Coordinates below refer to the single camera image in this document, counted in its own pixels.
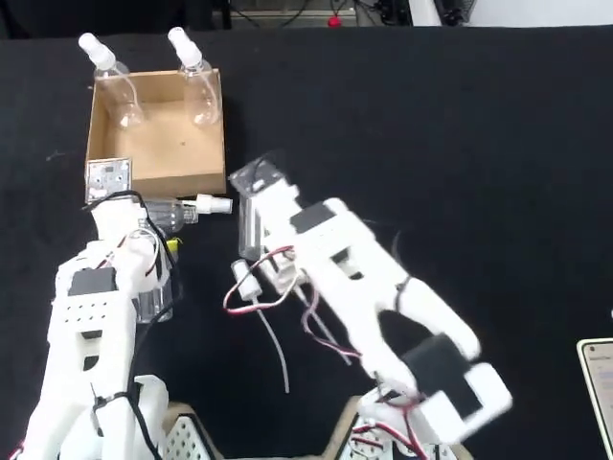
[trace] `bottle neck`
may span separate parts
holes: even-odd
[[[185,72],[186,74],[196,74],[199,72],[207,72],[210,70],[212,70],[211,65],[209,65],[209,63],[204,59],[200,60],[200,62],[198,62],[196,65],[183,66],[183,72]]]

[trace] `white robotic arm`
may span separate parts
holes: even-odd
[[[363,368],[389,390],[420,398],[409,419],[421,442],[458,443],[511,406],[511,395],[480,355],[473,330],[423,281],[411,277],[339,199],[301,207],[298,189],[265,159],[231,175],[261,219],[269,250],[292,246],[263,270],[277,288],[298,275],[319,291],[347,329]],[[422,324],[433,337],[405,356],[387,345],[378,323],[384,310]],[[378,390],[360,405],[366,419],[403,426],[402,412],[381,403]]]

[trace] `electronic device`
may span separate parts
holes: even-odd
[[[613,460],[613,338],[580,340],[577,352],[602,443]]]

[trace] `table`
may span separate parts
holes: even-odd
[[[222,72],[228,173],[267,150],[311,201],[342,197],[474,328],[513,410],[470,438],[477,458],[604,458],[575,352],[607,336],[613,284],[613,29],[296,30],[197,34]],[[108,39],[133,70],[173,68],[162,36]],[[76,40],[0,42],[0,454],[37,401],[57,265],[95,235],[79,207],[91,67]],[[228,457],[323,449],[371,383],[268,313],[220,302],[233,217],[181,235],[189,299],[140,371],[190,403]],[[339,334],[329,311],[324,318]],[[419,328],[384,317],[398,350]],[[168,344],[178,353],[172,354]]]

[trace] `white wire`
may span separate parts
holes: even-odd
[[[224,299],[224,308],[226,309],[226,311],[229,314],[238,315],[238,314],[246,314],[246,313],[251,313],[253,311],[260,311],[260,310],[272,309],[273,307],[278,307],[280,304],[282,304],[287,299],[289,294],[292,292],[292,290],[296,286],[296,283],[298,283],[298,278],[299,277],[300,277],[300,275],[297,274],[294,277],[294,279],[291,281],[291,283],[289,284],[289,286],[287,287],[287,289],[285,290],[283,295],[281,297],[279,297],[274,302],[262,303],[262,304],[254,304],[254,305],[250,305],[248,307],[239,307],[237,309],[228,309],[227,308],[227,299],[229,298],[230,294],[232,292],[234,292],[234,290],[236,290],[235,288],[233,288],[232,290],[230,290],[228,292],[228,294],[226,294],[226,298]]]
[[[130,239],[132,235],[134,235],[135,233],[147,233],[150,237],[153,238],[153,241],[155,242],[155,250],[153,251],[153,260],[152,260],[151,265],[148,265],[148,268],[147,268],[147,271],[149,271],[151,270],[151,267],[155,265],[155,261],[157,261],[157,258],[160,255],[160,239],[157,237],[157,235],[155,235],[155,233],[153,233],[152,230],[149,230],[146,227],[139,227],[139,228],[132,230],[130,233],[127,234],[127,238]]]
[[[257,302],[258,301],[256,299],[253,300],[254,305],[256,305]],[[284,373],[285,394],[288,395],[289,394],[289,375],[287,374],[287,363],[285,362],[285,355],[284,355],[283,349],[281,348],[281,343],[279,343],[279,339],[277,338],[277,335],[273,331],[272,326],[270,326],[270,323],[264,316],[264,313],[261,310],[258,310],[258,315],[260,316],[261,322],[264,324],[264,327],[268,330],[268,334],[270,335],[270,338],[272,338],[272,341],[275,344],[275,348],[277,349],[277,355],[279,355],[279,361],[281,362],[281,369]]]

